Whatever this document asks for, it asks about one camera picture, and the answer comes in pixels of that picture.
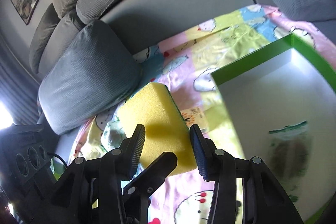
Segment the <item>clear bag with green print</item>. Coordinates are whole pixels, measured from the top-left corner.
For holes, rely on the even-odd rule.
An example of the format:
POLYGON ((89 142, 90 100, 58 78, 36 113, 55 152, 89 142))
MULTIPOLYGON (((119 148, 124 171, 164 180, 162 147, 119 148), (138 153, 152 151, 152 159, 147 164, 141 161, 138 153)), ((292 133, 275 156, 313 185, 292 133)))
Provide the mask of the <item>clear bag with green print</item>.
POLYGON ((307 121, 268 132, 268 168, 275 175, 290 200, 296 203, 301 194, 301 181, 306 175, 312 146, 307 121))

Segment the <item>yellow green sponge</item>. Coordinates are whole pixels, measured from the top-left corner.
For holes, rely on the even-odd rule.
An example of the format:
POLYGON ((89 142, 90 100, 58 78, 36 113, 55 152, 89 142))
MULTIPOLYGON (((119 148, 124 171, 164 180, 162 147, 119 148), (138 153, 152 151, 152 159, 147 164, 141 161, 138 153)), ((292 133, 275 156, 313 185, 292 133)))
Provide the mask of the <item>yellow green sponge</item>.
POLYGON ((136 125, 145 127, 140 158, 143 168, 163 152, 173 152, 178 159, 172 176, 197 168, 189 128, 166 85, 148 83, 117 110, 117 117, 128 138, 133 135, 136 125))

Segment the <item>tissue pack with tree print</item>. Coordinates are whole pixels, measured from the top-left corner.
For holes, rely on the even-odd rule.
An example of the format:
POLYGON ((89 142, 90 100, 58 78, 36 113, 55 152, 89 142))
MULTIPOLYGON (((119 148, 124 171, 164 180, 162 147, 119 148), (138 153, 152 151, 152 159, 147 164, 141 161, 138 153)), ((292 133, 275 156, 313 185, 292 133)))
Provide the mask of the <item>tissue pack with tree print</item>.
POLYGON ((188 128, 197 124, 202 133, 206 133, 209 130, 209 124, 206 116, 200 107, 192 107, 181 111, 181 115, 188 128))

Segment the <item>green white cardboard box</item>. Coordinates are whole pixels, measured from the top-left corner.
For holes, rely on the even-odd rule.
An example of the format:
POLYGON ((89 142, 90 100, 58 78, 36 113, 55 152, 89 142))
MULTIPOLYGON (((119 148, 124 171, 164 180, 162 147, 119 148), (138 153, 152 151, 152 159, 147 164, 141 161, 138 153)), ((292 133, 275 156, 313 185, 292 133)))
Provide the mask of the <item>green white cardboard box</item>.
POLYGON ((244 156, 268 161, 270 133, 307 122, 307 170, 294 193, 305 222, 313 222, 335 194, 335 71, 291 34, 212 74, 244 156))

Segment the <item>grey square cushion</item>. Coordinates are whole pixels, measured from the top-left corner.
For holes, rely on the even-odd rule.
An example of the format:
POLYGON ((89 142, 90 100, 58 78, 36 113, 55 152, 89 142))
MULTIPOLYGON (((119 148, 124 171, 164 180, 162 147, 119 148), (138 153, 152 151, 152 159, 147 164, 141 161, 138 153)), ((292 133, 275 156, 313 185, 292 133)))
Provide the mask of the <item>grey square cushion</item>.
POLYGON ((39 102, 63 135, 113 107, 138 87, 141 65, 101 20, 84 27, 42 80, 39 102))

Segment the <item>colourful cartoon bed sheet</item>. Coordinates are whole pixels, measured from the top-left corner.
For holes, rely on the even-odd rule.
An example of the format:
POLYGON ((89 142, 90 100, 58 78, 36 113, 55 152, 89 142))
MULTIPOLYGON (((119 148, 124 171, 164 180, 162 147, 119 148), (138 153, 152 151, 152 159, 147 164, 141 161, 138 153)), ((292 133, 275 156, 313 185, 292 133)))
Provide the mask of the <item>colourful cartoon bed sheet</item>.
MULTIPOLYGON (((294 21, 273 6, 250 5, 210 19, 137 53, 140 86, 167 86, 179 111, 200 107, 209 124, 205 137, 235 156, 243 149, 211 78, 214 71, 290 34, 335 65, 335 46, 314 23, 294 21)), ((205 223, 213 192, 197 169, 171 175, 152 196, 150 223, 205 223)))

